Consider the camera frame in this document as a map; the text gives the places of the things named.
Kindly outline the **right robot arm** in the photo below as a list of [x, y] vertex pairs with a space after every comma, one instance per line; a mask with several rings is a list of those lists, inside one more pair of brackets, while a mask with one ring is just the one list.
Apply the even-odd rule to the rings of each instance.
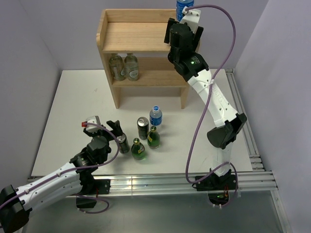
[[244, 113], [229, 103], [212, 77], [204, 58], [196, 53], [203, 32], [198, 27], [193, 32], [189, 23], [180, 23], [173, 18], [168, 20], [164, 42], [170, 45], [168, 60], [183, 79], [196, 91], [206, 105], [215, 127], [207, 133], [210, 144], [216, 149], [213, 156], [210, 183], [215, 189], [221, 189], [231, 174], [230, 157], [233, 142], [247, 121]]

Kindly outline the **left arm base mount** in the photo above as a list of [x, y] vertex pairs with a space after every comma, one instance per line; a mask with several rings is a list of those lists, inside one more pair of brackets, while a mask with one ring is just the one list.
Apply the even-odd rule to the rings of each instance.
[[[83, 191], [76, 194], [76, 207], [78, 211], [85, 214], [99, 214], [108, 210], [110, 204], [107, 200], [100, 198], [100, 195], [107, 195], [110, 191], [111, 181], [109, 179], [95, 180], [89, 191]], [[99, 211], [91, 211], [99, 202], [106, 204], [106, 207]]]

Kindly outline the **blue label water bottle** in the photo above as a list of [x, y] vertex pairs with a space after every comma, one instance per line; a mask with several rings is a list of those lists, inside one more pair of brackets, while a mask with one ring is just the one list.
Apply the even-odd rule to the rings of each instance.
[[160, 126], [162, 123], [163, 113], [159, 106], [154, 106], [149, 113], [150, 124], [153, 126]]
[[192, 7], [194, 5], [194, 0], [176, 0], [176, 19], [181, 21], [183, 17], [183, 9], [185, 7]]

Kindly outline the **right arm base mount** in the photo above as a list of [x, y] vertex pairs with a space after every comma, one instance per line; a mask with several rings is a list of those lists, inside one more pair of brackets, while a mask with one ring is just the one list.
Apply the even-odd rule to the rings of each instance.
[[193, 184], [192, 187], [198, 192], [207, 191], [211, 205], [219, 208], [230, 203], [238, 191], [236, 175], [231, 173], [221, 177], [212, 174], [203, 181]]

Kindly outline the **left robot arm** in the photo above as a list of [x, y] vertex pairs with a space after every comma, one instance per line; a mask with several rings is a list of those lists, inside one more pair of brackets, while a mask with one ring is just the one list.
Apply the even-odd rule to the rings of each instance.
[[0, 227], [6, 233], [23, 228], [35, 212], [71, 195], [82, 197], [94, 190], [92, 173], [112, 162], [110, 141], [118, 143], [123, 134], [120, 122], [107, 121], [108, 130], [95, 116], [84, 121], [84, 133], [91, 141], [61, 168], [32, 183], [14, 188], [9, 185], [0, 191]]

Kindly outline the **green glass bottle yellow label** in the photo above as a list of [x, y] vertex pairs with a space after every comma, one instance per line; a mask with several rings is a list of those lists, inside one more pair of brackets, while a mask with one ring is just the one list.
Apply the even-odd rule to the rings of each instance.
[[160, 145], [160, 134], [157, 131], [156, 126], [150, 128], [150, 132], [147, 137], [148, 146], [151, 149], [157, 149]]

